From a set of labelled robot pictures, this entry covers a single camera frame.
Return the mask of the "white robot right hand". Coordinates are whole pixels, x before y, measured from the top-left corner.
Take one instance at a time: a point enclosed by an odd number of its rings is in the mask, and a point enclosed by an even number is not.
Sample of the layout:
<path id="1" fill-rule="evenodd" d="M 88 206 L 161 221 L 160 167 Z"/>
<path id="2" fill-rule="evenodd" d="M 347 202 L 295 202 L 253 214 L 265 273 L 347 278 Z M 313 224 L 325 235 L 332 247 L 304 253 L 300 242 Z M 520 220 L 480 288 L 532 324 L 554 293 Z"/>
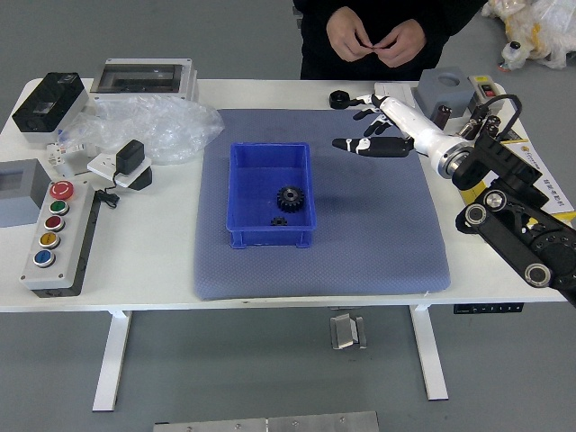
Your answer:
<path id="1" fill-rule="evenodd" d="M 354 118 L 378 116 L 360 139 L 334 139 L 332 146 L 369 158 L 405 158 L 412 150 L 430 159 L 431 166 L 443 178 L 451 177 L 472 146 L 465 139 L 445 134 L 415 108 L 391 96 L 368 94 L 349 102 L 365 104 Z"/>

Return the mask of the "person's right hand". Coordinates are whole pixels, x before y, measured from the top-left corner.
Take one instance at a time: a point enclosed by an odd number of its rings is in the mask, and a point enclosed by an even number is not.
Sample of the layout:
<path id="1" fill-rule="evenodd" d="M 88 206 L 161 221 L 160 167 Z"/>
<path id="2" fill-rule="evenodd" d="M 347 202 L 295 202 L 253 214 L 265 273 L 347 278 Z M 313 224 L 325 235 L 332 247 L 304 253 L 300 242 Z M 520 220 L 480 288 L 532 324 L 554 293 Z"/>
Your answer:
<path id="1" fill-rule="evenodd" d="M 326 32 L 330 46 L 346 62 L 357 61 L 374 52 L 362 20 L 349 7 L 341 7 L 329 17 Z"/>

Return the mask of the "person's left hand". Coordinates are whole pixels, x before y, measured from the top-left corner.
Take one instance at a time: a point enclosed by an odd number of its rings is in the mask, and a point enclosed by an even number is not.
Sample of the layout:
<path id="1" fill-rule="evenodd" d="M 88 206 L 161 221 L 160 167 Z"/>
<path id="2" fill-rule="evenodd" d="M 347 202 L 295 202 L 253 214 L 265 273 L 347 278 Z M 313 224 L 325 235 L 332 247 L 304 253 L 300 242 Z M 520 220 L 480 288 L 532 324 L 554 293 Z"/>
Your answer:
<path id="1" fill-rule="evenodd" d="M 389 68 L 412 61 L 425 47 L 427 38 L 420 24 L 413 19 L 394 27 L 373 46 L 378 59 Z"/>

